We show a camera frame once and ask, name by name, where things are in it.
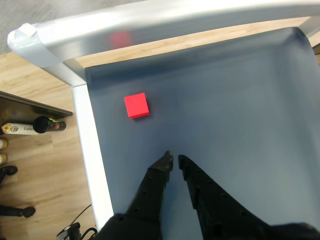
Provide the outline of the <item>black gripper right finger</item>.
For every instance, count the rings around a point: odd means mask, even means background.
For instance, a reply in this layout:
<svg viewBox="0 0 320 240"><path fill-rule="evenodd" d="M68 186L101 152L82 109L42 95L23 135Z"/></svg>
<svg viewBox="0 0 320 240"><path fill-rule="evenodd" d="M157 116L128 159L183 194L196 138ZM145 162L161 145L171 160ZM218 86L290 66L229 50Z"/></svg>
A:
<svg viewBox="0 0 320 240"><path fill-rule="evenodd" d="M219 186L195 162L178 156L192 207L205 240L274 240L271 226L260 220Z"/></svg>

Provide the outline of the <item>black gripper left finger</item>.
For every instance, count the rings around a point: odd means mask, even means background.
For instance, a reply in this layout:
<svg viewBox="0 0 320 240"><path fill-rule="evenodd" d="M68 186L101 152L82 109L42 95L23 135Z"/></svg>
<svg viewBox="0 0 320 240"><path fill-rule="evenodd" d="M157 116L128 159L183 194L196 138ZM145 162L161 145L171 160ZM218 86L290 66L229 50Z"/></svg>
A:
<svg viewBox="0 0 320 240"><path fill-rule="evenodd" d="M168 150L147 169L127 211L111 217L96 235L97 240L162 239L162 206L173 160Z"/></svg>

